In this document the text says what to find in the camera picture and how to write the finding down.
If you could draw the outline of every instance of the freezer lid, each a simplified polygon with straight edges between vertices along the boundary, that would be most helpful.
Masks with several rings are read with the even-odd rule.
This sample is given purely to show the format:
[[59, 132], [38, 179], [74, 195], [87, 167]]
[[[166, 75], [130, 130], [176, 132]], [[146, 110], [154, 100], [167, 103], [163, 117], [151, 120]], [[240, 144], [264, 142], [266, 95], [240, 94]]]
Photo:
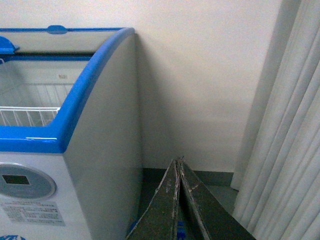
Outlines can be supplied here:
[[121, 28], [0, 28], [0, 37], [19, 48], [0, 54], [89, 54], [94, 53], [109, 37]]

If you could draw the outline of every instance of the chest freezer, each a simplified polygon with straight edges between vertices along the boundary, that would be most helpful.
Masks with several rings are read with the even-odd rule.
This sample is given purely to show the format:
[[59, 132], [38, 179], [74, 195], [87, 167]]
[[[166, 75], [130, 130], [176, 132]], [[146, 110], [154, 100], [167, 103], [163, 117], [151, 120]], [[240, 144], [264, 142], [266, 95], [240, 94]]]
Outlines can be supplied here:
[[1, 28], [0, 239], [124, 239], [138, 105], [133, 28]]

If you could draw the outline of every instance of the gray baseboard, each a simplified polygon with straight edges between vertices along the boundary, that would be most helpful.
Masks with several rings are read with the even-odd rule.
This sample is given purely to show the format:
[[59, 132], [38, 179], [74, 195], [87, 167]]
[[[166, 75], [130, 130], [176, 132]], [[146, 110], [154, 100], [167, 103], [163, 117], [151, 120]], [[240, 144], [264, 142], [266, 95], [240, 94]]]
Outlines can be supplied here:
[[[160, 168], [144, 168], [143, 181], [146, 183], [160, 183], [166, 169]], [[194, 171], [198, 178], [205, 184], [210, 186], [230, 186], [233, 172], [218, 171]]]

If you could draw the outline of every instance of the specification label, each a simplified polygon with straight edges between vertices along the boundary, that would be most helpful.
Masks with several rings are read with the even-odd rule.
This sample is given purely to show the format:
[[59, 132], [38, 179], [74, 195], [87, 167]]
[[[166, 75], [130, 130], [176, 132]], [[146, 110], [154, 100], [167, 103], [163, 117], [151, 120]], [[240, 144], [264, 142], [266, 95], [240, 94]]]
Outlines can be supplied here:
[[2, 200], [0, 206], [14, 223], [65, 226], [54, 201]]

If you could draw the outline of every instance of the white wall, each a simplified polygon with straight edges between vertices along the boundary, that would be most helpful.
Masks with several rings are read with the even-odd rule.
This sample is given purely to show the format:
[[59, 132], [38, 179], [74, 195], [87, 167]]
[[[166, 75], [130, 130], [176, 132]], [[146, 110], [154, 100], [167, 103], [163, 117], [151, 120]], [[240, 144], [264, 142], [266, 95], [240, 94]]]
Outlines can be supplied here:
[[281, 1], [7, 0], [0, 27], [134, 27], [144, 167], [232, 172]]

